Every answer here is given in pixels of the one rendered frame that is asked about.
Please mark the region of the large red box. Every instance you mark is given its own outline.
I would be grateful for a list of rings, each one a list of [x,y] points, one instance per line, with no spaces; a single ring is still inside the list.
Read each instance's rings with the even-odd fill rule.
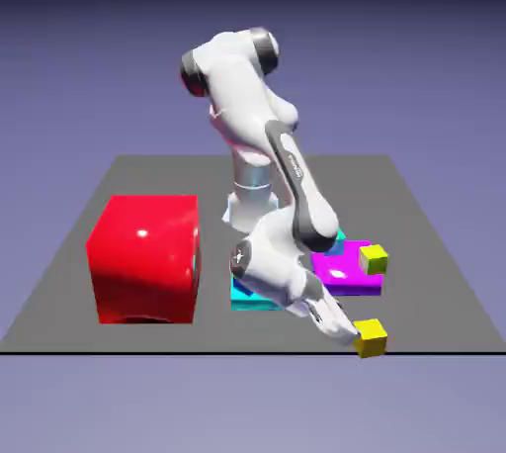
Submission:
[[[193,322],[201,274],[196,195],[113,195],[86,251],[99,322]]]

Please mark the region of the small yellow cube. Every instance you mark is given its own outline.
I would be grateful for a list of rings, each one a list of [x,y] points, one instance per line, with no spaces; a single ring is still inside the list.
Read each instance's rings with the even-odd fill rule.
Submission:
[[[377,318],[357,320],[354,322],[360,336],[354,345],[361,358],[384,355],[387,344],[387,332]]]

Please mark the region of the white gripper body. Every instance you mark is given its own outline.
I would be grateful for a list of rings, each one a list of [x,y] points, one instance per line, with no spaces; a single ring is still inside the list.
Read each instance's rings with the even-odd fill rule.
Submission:
[[[341,303],[326,290],[320,298],[308,299],[308,310],[315,326],[339,344],[350,345],[359,337]]]

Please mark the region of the large magenta box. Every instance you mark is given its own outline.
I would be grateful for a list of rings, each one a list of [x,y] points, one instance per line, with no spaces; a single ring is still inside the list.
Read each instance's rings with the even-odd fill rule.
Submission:
[[[370,244],[369,240],[345,239],[337,254],[311,252],[313,273],[335,297],[380,296],[382,275],[367,275],[360,267],[360,248]]]

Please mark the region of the small yellow-green cube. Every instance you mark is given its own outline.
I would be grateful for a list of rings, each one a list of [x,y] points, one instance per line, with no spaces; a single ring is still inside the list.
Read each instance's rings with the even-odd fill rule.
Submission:
[[[388,253],[380,244],[361,246],[359,248],[359,263],[366,275],[385,274]]]

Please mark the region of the large cyan box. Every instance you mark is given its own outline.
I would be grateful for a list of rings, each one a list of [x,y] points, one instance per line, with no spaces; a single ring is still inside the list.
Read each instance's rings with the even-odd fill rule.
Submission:
[[[336,239],[346,240],[346,235],[341,229],[338,229]],[[316,256],[325,255],[323,252],[316,253]],[[274,302],[243,287],[234,277],[231,277],[230,303],[233,311],[279,311],[281,309]]]

